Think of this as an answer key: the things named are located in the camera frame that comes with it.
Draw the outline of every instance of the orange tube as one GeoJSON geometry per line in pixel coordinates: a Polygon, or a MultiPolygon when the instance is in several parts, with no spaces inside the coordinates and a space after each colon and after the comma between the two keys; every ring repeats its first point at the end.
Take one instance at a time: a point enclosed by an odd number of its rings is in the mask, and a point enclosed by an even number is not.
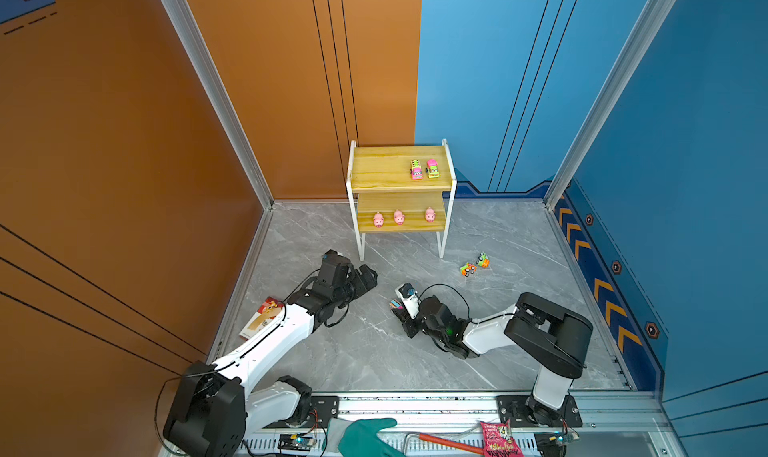
{"type": "Polygon", "coordinates": [[[454,449],[465,450],[466,452],[472,452],[480,455],[483,455],[484,453],[483,450],[480,449],[479,447],[472,447],[471,445],[453,442],[452,440],[440,439],[439,437],[435,437],[434,435],[418,434],[418,438],[420,440],[424,440],[427,442],[445,445],[446,447],[453,447],[454,449]]]}

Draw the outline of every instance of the toy car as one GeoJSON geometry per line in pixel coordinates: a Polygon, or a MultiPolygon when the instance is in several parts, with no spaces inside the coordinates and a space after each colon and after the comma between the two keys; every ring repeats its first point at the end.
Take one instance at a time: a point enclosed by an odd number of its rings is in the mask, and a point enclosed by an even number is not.
{"type": "Polygon", "coordinates": [[[488,265],[491,264],[491,261],[488,260],[488,256],[485,255],[485,252],[480,254],[480,257],[478,257],[477,265],[478,267],[482,267],[483,269],[487,269],[488,265]]]}
{"type": "Polygon", "coordinates": [[[437,170],[437,161],[435,159],[427,161],[427,176],[431,179],[440,176],[440,173],[437,170]]]}
{"type": "Polygon", "coordinates": [[[470,273],[475,273],[475,270],[477,270],[477,269],[478,269],[478,268],[477,268],[477,266],[475,266],[475,264],[474,264],[474,263],[469,263],[469,262],[466,262],[466,263],[464,264],[464,267],[462,267],[462,268],[461,268],[461,270],[462,270],[462,275],[463,275],[464,277],[468,277],[470,273]]]}
{"type": "Polygon", "coordinates": [[[411,160],[411,179],[421,180],[422,176],[422,164],[418,160],[411,160]]]}

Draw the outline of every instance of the wooden shelf board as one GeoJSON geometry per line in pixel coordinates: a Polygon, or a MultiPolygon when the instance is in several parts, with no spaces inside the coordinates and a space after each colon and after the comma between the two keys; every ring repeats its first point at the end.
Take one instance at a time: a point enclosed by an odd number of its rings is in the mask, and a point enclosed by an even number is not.
{"type": "Polygon", "coordinates": [[[357,200],[357,225],[360,233],[374,232],[442,232],[446,229],[446,207],[442,201],[442,192],[398,192],[398,193],[360,193],[357,200]],[[424,212],[427,207],[435,209],[436,219],[427,222],[424,212]],[[405,214],[402,225],[395,223],[395,210],[405,214]],[[373,216],[381,212],[384,226],[373,226],[373,216]]]}
{"type": "Polygon", "coordinates": [[[352,159],[352,193],[390,190],[422,192],[451,190],[451,169],[444,146],[361,146],[352,159]],[[422,164],[424,178],[411,179],[411,160],[422,164]],[[440,176],[427,176],[427,161],[435,159],[440,176]]]}

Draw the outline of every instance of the glove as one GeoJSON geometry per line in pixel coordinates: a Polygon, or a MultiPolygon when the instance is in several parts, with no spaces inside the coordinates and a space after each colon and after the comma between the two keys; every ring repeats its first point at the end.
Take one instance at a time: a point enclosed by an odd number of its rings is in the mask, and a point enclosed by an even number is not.
{"type": "Polygon", "coordinates": [[[379,430],[395,425],[397,421],[394,419],[358,420],[344,432],[339,442],[339,452],[344,457],[406,457],[376,435],[379,430]]]}

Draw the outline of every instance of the two-tier wooden shelf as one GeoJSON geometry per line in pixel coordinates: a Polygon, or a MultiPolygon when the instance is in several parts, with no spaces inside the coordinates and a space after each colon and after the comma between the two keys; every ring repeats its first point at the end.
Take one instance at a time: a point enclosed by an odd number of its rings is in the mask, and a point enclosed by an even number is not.
{"type": "Polygon", "coordinates": [[[378,232],[435,232],[438,255],[442,259],[446,251],[453,197],[456,195],[456,173],[445,139],[441,146],[358,147],[353,141],[346,174],[346,193],[350,198],[360,260],[365,256],[366,234],[378,232]],[[426,168],[427,161],[431,159],[437,161],[440,172],[439,177],[432,179],[427,177],[426,168]],[[411,179],[411,160],[419,160],[422,164],[424,178],[421,180],[411,179]],[[447,208],[443,192],[451,193],[447,208]],[[437,213],[434,222],[427,222],[424,218],[428,207],[437,213]],[[392,217],[396,210],[406,215],[402,225],[397,225],[392,217]],[[384,226],[379,228],[373,225],[373,216],[377,212],[384,216],[384,226]]]}

